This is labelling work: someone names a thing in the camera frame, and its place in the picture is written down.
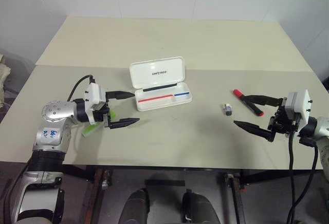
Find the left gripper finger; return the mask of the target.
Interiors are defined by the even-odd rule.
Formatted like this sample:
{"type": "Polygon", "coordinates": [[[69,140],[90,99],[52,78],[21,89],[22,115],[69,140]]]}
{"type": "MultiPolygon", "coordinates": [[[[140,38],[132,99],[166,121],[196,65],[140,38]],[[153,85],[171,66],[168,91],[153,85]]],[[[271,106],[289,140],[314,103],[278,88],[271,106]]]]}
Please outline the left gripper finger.
{"type": "Polygon", "coordinates": [[[139,118],[123,118],[123,119],[120,119],[119,121],[113,122],[113,121],[111,121],[110,115],[103,115],[104,126],[110,128],[110,129],[127,127],[129,125],[132,125],[132,124],[138,122],[139,120],[140,120],[139,118]]]}
{"type": "Polygon", "coordinates": [[[110,99],[123,100],[134,97],[135,94],[127,91],[107,91],[106,92],[106,102],[108,103],[110,99]]]}

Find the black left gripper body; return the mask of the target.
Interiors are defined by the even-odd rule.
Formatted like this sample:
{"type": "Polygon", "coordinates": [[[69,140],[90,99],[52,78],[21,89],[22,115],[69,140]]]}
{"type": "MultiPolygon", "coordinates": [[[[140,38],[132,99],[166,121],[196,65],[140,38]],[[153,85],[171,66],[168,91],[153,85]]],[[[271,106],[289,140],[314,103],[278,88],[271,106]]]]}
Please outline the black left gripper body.
{"type": "Polygon", "coordinates": [[[110,108],[109,108],[109,98],[108,98],[108,92],[105,92],[105,103],[99,110],[93,111],[94,121],[95,122],[103,122],[104,127],[109,127],[110,121],[111,121],[111,114],[110,114],[110,108]]]}

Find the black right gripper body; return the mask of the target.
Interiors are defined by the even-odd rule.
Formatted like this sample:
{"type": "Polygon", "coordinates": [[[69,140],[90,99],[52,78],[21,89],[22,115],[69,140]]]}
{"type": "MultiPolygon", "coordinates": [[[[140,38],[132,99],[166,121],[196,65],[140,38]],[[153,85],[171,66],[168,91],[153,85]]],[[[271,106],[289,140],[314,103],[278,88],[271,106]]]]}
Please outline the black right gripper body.
{"type": "Polygon", "coordinates": [[[287,97],[282,98],[282,103],[279,105],[274,116],[269,120],[268,130],[272,133],[280,134],[291,134],[292,132],[297,132],[301,115],[296,113],[294,108],[289,106],[286,109],[285,104],[287,103],[287,97]]]}

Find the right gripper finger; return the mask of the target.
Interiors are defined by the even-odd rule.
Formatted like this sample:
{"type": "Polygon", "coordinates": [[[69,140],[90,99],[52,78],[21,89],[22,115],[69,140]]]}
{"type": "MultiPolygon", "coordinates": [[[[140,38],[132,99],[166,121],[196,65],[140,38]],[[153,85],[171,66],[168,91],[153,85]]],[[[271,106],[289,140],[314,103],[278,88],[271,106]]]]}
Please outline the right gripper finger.
{"type": "Polygon", "coordinates": [[[269,106],[281,106],[283,99],[282,98],[273,98],[269,96],[262,96],[262,95],[248,95],[245,96],[247,101],[250,101],[253,104],[258,105],[269,105],[269,106]]]}
{"type": "Polygon", "coordinates": [[[242,128],[243,130],[245,130],[246,132],[262,137],[264,139],[266,139],[269,142],[273,142],[274,141],[274,134],[269,131],[269,130],[265,130],[260,128],[259,126],[255,125],[255,124],[251,124],[248,122],[243,122],[243,121],[236,121],[234,120],[233,122],[234,124],[236,124],[238,127],[242,128]]]}

